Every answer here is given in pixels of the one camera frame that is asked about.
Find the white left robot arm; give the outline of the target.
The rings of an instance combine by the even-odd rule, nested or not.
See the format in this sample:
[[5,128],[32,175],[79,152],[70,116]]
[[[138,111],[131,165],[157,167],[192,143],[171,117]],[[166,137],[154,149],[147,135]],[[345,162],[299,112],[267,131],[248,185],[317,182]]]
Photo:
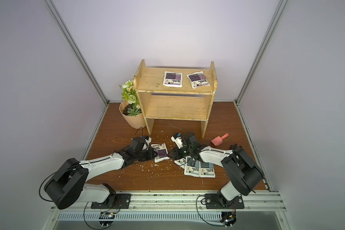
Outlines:
[[67,209],[74,203],[90,202],[94,209],[109,209],[118,204],[115,190],[108,184],[92,185],[87,182],[110,171],[153,160],[157,153],[150,147],[152,138],[133,138],[131,144],[105,157],[78,161],[70,158],[41,188],[58,209]]

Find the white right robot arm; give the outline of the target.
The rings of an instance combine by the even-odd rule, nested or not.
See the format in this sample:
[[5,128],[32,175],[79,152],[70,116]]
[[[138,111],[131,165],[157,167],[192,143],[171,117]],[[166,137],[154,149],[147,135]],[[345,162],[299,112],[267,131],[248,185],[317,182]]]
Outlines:
[[200,144],[192,132],[185,136],[175,133],[171,140],[177,147],[168,156],[183,167],[185,175],[214,178],[214,166],[225,170],[230,181],[217,192],[218,202],[224,207],[237,197],[249,195],[264,178],[263,170],[242,146],[216,149]]

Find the purple coffee bag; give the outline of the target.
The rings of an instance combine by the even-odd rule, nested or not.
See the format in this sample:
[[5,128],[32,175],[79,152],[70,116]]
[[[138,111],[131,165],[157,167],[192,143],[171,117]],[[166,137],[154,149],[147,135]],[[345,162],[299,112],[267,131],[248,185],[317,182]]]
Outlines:
[[167,87],[181,88],[183,86],[183,74],[165,71],[163,85]]
[[210,83],[208,82],[207,78],[205,77],[202,71],[188,74],[187,78],[190,80],[193,89],[202,86],[210,86]]
[[165,143],[152,144],[151,147],[157,153],[157,156],[154,158],[155,163],[170,159],[168,157],[168,150]]

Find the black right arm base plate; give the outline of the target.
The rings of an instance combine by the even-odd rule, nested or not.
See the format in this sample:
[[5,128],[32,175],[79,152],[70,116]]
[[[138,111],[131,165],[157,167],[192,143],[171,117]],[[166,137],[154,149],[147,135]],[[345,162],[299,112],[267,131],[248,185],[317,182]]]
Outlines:
[[241,195],[227,200],[224,196],[218,194],[205,194],[201,204],[207,209],[244,209],[244,202]]

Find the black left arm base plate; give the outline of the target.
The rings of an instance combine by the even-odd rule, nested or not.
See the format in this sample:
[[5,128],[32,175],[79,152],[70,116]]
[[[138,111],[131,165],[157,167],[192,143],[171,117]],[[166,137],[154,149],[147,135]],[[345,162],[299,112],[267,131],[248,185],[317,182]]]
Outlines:
[[93,202],[91,209],[128,209],[131,201],[130,193],[110,195],[103,203]]

